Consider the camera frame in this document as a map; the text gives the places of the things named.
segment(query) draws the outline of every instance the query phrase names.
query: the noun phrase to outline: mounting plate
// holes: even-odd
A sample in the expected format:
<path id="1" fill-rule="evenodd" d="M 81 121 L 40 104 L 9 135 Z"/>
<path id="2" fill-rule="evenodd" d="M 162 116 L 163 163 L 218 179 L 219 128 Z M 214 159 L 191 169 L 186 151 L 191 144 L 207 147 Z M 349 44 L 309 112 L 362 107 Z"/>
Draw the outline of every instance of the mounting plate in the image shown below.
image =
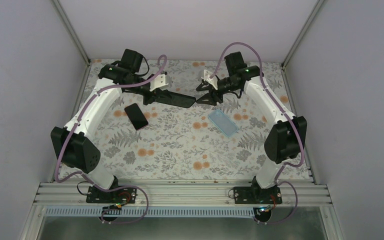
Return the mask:
<path id="1" fill-rule="evenodd" d="M 128 204 L 134 204 L 137 196 L 137 189 L 126 187 L 113 192 L 103 192 L 98 190 L 96 187 L 90 186 L 88 192 L 90 194 L 86 197 L 86 203 L 88 204 L 116 204 L 123 203 L 126 201 L 126 196 L 122 194 L 127 192 L 131 198 Z"/>
<path id="2" fill-rule="evenodd" d="M 271 191 L 260 197 L 258 200 L 253 194 L 250 186 L 235 186 L 233 188 L 233 196 L 235 204 L 273 204 L 273 199 L 270 195 L 273 195 L 276 204 L 282 203 L 281 189 L 279 187 L 273 187 Z"/>

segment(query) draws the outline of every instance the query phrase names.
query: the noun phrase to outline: floral tablecloth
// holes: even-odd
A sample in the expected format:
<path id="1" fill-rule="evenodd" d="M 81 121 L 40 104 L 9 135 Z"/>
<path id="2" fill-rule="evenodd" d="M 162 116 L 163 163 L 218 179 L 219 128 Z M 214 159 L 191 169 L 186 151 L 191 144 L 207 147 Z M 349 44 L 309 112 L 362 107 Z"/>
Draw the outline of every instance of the floral tablecloth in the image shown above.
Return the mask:
<path id="1" fill-rule="evenodd" d="M 92 92 L 101 68 L 114 61 L 93 61 L 83 102 Z M 155 73 L 157 61 L 148 62 L 149 72 Z M 195 91 L 200 84 L 200 70 L 213 71 L 216 65 L 216 61 L 169 60 L 164 69 L 173 81 L 169 90 L 198 99 L 205 94 Z M 142 64 L 140 73 L 146 70 L 146 64 Z M 263 72 L 271 89 L 290 108 L 280 65 L 263 63 Z M 217 75 L 223 78 L 227 74 L 223 63 Z M 265 117 L 246 94 L 240 99 L 234 94 L 226 94 L 224 103 L 217 106 L 195 103 L 188 109 L 156 102 L 145 106 L 142 101 L 140 95 L 123 93 L 109 108 L 92 139 L 101 152 L 100 160 L 118 178 L 251 180 L 263 163 L 269 161 L 264 141 L 270 129 Z M 133 103 L 138 103 L 149 122 L 139 131 L 133 128 L 124 112 L 124 108 Z M 233 136 L 224 136 L 208 119 L 215 109 L 222 110 L 239 127 Z M 66 166 L 61 169 L 62 176 L 71 172 Z M 280 179 L 308 178 L 305 164 L 300 168 L 286 167 L 280 175 Z"/>

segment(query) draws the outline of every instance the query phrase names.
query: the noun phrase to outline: smartphone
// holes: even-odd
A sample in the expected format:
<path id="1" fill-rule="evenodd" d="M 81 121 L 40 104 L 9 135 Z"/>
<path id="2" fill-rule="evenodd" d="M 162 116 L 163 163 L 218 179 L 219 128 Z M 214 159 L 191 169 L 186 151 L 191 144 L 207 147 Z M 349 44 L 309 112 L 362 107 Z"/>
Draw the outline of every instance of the smartphone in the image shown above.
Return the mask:
<path id="1" fill-rule="evenodd" d="M 125 107 L 124 111 L 126 112 L 131 124 L 133 124 L 134 129 L 143 129 L 148 125 L 147 118 L 136 103 Z"/>

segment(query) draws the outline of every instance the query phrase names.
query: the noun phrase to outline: gray flower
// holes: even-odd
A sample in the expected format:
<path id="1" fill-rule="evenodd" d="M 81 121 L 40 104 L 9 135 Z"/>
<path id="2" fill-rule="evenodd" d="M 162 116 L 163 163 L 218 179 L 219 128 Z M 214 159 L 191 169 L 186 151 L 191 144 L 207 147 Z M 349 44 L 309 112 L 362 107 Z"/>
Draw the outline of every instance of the gray flower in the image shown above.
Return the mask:
<path id="1" fill-rule="evenodd" d="M 258 120 L 256 117 L 251 117 L 249 119 L 249 124 L 252 126 L 252 127 L 257 127 L 259 129 L 262 129 L 266 126 L 266 124 L 260 120 Z"/>
<path id="2" fill-rule="evenodd" d="M 133 151 L 127 152 L 124 155 L 123 160 L 126 161 L 126 164 L 133 164 L 136 160 L 135 153 Z"/>
<path id="3" fill-rule="evenodd" d="M 107 150 L 105 150 L 105 152 L 103 153 L 105 156 L 109 157 L 110 159 L 112 159 L 116 153 L 119 153 L 121 150 L 120 148 L 116 147 L 116 146 L 112 146 L 110 148 L 108 148 Z"/>
<path id="4" fill-rule="evenodd" d="M 241 150 L 240 152 L 236 153 L 236 158 L 243 162 L 245 162 L 249 156 L 251 156 L 251 153 L 247 150 Z"/>
<path id="5" fill-rule="evenodd" d="M 257 157 L 257 163 L 262 167 L 264 162 L 266 161 L 266 155 L 259 155 Z"/>

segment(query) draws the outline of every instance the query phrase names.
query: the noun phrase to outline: gray floor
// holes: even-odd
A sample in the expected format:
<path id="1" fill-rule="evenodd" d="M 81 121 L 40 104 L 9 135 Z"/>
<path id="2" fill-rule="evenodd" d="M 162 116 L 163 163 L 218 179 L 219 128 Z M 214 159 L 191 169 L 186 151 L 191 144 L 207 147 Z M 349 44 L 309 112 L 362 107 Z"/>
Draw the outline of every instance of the gray floor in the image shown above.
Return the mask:
<path id="1" fill-rule="evenodd" d="M 272 220 L 284 218 L 290 208 L 273 211 Z M 324 240 L 318 207 L 300 207 L 288 221 L 257 225 L 244 218 L 156 218 L 129 225 L 102 224 L 95 217 L 47 217 L 41 240 Z"/>

